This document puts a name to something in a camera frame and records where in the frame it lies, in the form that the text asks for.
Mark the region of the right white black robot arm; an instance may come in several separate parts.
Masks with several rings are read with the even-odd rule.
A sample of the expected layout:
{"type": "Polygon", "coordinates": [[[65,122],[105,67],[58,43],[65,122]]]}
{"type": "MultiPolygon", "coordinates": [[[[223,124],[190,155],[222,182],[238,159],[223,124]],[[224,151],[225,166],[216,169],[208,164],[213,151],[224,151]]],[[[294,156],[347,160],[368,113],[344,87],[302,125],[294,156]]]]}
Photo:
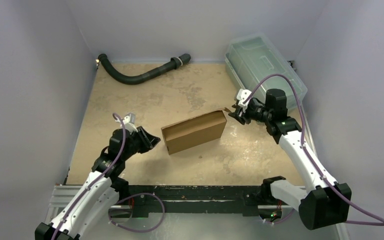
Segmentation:
{"type": "Polygon", "coordinates": [[[256,196],[268,204],[276,200],[288,204],[309,230],[346,222],[352,190],[346,183],[338,183],[307,147],[302,138],[304,129],[288,114],[285,92],[269,89],[265,102],[261,102],[250,90],[239,89],[234,99],[235,110],[229,116],[242,125],[251,121],[265,124],[304,181],[305,188],[301,189],[282,176],[266,178],[256,196]]]}

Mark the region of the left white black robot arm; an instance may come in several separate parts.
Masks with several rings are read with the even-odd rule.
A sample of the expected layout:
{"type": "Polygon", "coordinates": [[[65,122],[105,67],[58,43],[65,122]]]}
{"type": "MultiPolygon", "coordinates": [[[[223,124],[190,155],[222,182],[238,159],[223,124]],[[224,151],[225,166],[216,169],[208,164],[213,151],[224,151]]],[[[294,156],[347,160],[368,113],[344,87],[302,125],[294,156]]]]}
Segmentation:
{"type": "Polygon", "coordinates": [[[120,178],[126,161],[152,150],[161,139],[143,127],[116,129],[95,160],[84,184],[67,206],[49,223],[40,223],[36,240],[80,240],[115,204],[132,198],[128,181],[120,178]]]}

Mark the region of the brown cardboard box sheet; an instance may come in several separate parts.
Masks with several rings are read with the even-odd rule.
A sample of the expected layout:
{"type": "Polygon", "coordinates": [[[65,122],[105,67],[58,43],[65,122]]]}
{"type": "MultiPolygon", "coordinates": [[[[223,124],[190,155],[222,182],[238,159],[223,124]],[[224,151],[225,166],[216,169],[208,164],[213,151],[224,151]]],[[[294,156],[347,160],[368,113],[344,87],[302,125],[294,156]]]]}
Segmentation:
{"type": "Polygon", "coordinates": [[[219,108],[161,128],[169,155],[196,147],[222,137],[227,124],[228,108],[219,108]]]}

